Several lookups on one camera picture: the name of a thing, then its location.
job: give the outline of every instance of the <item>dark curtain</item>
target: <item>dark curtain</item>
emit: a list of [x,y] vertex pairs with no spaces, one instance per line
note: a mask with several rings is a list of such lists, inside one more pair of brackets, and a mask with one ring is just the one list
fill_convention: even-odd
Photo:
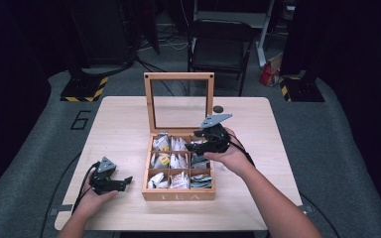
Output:
[[[381,1],[302,0],[294,21],[282,73],[309,70],[320,53],[317,76],[337,95],[381,196]],[[335,41],[321,44],[335,22]]]
[[[0,177],[46,107],[51,93],[48,78],[66,70],[43,6],[43,1],[0,0]],[[69,15],[61,11],[55,18],[72,26]],[[74,39],[74,33],[68,38]]]

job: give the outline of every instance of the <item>chair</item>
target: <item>chair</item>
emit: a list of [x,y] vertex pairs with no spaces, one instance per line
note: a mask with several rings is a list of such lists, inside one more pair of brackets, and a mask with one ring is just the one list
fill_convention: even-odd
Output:
[[236,73],[241,96],[253,39],[246,23],[195,20],[188,30],[188,71]]

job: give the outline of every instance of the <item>yellow black hazard tape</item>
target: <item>yellow black hazard tape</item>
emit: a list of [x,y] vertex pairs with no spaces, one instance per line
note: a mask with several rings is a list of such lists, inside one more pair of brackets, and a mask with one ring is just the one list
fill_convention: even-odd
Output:
[[[300,80],[299,77],[286,77],[286,78]],[[284,78],[280,77],[280,79],[278,81],[280,83],[281,92],[283,92],[284,99],[286,101],[292,101],[292,97],[290,96],[289,90],[287,89]]]
[[104,86],[106,85],[108,80],[108,77],[104,77],[101,79],[100,84],[98,85],[97,90],[95,91],[93,96],[89,97],[76,97],[76,96],[61,96],[61,101],[70,101],[70,102],[77,102],[77,101],[97,101],[98,98],[100,98],[101,93],[103,92]]

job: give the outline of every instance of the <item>chair leg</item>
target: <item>chair leg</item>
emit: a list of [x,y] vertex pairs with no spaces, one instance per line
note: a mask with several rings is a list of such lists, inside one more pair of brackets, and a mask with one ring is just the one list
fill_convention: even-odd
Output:
[[264,51],[265,51],[265,52],[268,51],[268,49],[269,49],[269,45],[271,44],[271,38],[272,38],[272,36],[274,35],[274,29],[275,29],[275,28],[271,29],[271,32],[268,34],[268,35],[269,35],[269,36],[268,36],[268,39],[267,39],[267,41],[266,41],[265,44],[264,44]]
[[237,81],[237,80],[239,80],[239,78],[240,78],[240,74],[241,74],[240,72],[239,72],[239,73],[237,73],[237,76],[236,76],[236,81]]
[[246,77],[246,71],[243,71],[242,78],[241,78],[241,81],[240,81],[240,87],[239,87],[239,96],[242,96],[243,85],[244,85],[244,78],[245,77]]

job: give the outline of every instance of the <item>black cable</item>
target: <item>black cable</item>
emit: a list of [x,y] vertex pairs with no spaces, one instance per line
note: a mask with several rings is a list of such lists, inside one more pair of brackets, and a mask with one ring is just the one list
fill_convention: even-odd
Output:
[[304,199],[306,199],[325,219],[325,221],[329,224],[330,228],[332,228],[333,232],[335,233],[336,237],[340,237],[338,231],[336,228],[333,226],[332,222],[326,217],[326,215],[306,196],[304,195],[301,191],[299,191],[300,196],[302,196]]
[[[234,135],[231,135],[231,134],[229,134],[229,135],[232,136],[232,137],[234,137],[234,139],[236,139],[236,141],[237,141],[240,145],[243,145],[243,144],[239,141],[239,139],[237,139],[237,137],[235,137]],[[233,142],[231,142],[231,141],[230,141],[230,144],[233,145],[233,146],[235,146],[237,149],[239,149],[239,150],[246,156],[246,159],[250,162],[250,164],[252,164],[252,166],[256,168],[255,163],[254,163],[253,160],[252,160],[252,157],[249,155],[249,153],[246,152],[245,149],[243,149],[242,147],[238,146],[237,144],[235,144],[235,143],[233,143]]]
[[82,197],[83,197],[82,190],[83,190],[83,188],[84,188],[86,179],[88,178],[89,172],[90,172],[93,168],[97,168],[99,165],[100,165],[100,162],[96,162],[96,163],[94,163],[92,166],[90,166],[90,167],[88,168],[88,171],[85,173],[84,179],[82,180],[81,187],[79,188],[78,196],[76,197],[75,204],[73,205],[72,214],[75,212],[76,208],[77,208],[78,205],[79,205],[79,202],[82,200]]
[[[152,70],[150,70],[150,69],[147,67],[147,64],[148,64],[147,62],[145,62],[145,61],[139,59],[138,57],[136,58],[136,61],[137,61],[138,63],[140,63],[141,66],[143,66],[144,68],[146,68],[148,71],[152,71]],[[170,92],[170,94],[171,94],[172,96],[175,96],[175,95],[172,93],[172,91],[169,89],[169,87],[168,87],[163,81],[160,81],[160,82],[166,87],[166,89]]]
[[82,200],[82,198],[85,196],[85,194],[90,191],[95,185],[97,185],[97,181],[95,183],[93,183],[81,196],[81,198],[79,199],[79,201]]
[[[167,42],[169,44],[172,44],[174,41],[179,39],[185,40],[184,38],[178,37],[176,35],[169,35],[169,36],[158,38],[158,43]],[[147,48],[150,48],[150,47],[151,47],[151,44],[147,40],[143,39],[141,42],[141,45],[138,47],[138,52],[142,50],[146,50]]]
[[157,66],[155,66],[155,65],[153,65],[153,64],[150,64],[149,62],[147,62],[147,61],[145,61],[145,60],[142,60],[142,59],[140,59],[139,57],[136,57],[136,60],[137,60],[138,62],[140,62],[140,63],[143,63],[143,64],[145,64],[145,65],[147,65],[147,66],[150,66],[150,67],[154,68],[154,69],[157,70],[157,71],[160,71],[160,72],[166,72],[164,69],[161,69],[161,68],[159,68],[159,67],[157,67]]
[[42,230],[40,231],[40,237],[43,237],[43,234],[45,232],[45,226],[46,226],[46,221],[48,220],[48,215],[49,215],[49,211],[51,210],[51,206],[52,206],[52,203],[54,201],[54,198],[55,198],[55,195],[58,191],[58,187],[60,186],[61,184],[61,181],[62,179],[64,178],[64,175],[66,174],[67,170],[69,170],[70,166],[73,164],[73,162],[79,158],[79,156],[81,155],[81,152],[78,153],[78,155],[76,155],[73,160],[69,163],[69,165],[66,167],[66,169],[64,169],[55,189],[54,189],[54,193],[52,194],[52,197],[51,197],[51,200],[49,201],[49,205],[48,205],[48,209],[46,209],[46,215],[45,215],[45,219],[43,221],[43,224],[42,224]]

